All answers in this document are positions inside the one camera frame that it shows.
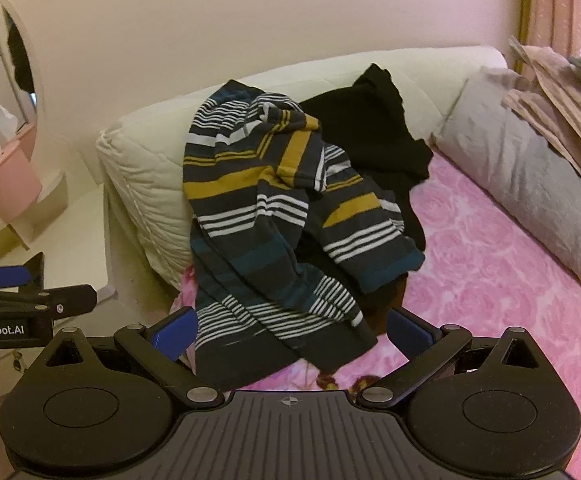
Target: tissue box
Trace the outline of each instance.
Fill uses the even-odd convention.
[[[15,134],[14,139],[11,139],[8,144],[14,144],[16,140],[19,141],[22,151],[28,160],[32,157],[32,150],[35,147],[35,139],[37,137],[37,126],[35,124],[24,124]]]
[[[19,140],[9,142],[0,156],[0,218],[10,223],[37,200],[42,183]]]

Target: pink blanket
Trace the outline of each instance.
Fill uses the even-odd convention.
[[[430,173],[430,180],[412,193],[426,230],[427,259],[411,273],[403,306],[437,326],[457,323],[478,336],[524,326],[581,410],[581,285],[441,155],[435,154]],[[191,278],[189,271],[180,304],[194,301]],[[333,376],[319,376],[315,367],[299,361],[245,389],[356,393],[404,362],[384,335]],[[568,470],[581,479],[581,442]]]

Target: sleeve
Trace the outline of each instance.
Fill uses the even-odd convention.
[[[337,146],[325,147],[325,191],[309,206],[306,230],[368,294],[421,267],[423,253],[403,234],[392,192],[350,167]]]

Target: blue gripper pad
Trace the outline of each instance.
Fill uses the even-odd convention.
[[[197,327],[197,313],[190,307],[184,307],[153,325],[147,339],[168,359],[176,361],[195,342]]]
[[[26,285],[30,280],[32,276],[24,266],[0,267],[0,288]]]
[[[435,343],[430,332],[396,310],[388,312],[386,335],[409,360],[416,358]]]

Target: screw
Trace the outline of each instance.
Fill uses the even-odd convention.
[[[186,397],[188,397],[189,400],[200,404],[203,404],[204,402],[212,402],[217,399],[218,395],[218,392],[214,388],[207,388],[206,386],[197,386],[196,388],[188,390],[188,393],[186,393]]]
[[[392,391],[388,388],[384,388],[383,386],[371,386],[370,388],[366,388],[362,391],[361,395],[364,399],[368,400],[368,402],[372,402],[374,404],[388,402],[393,398]]]

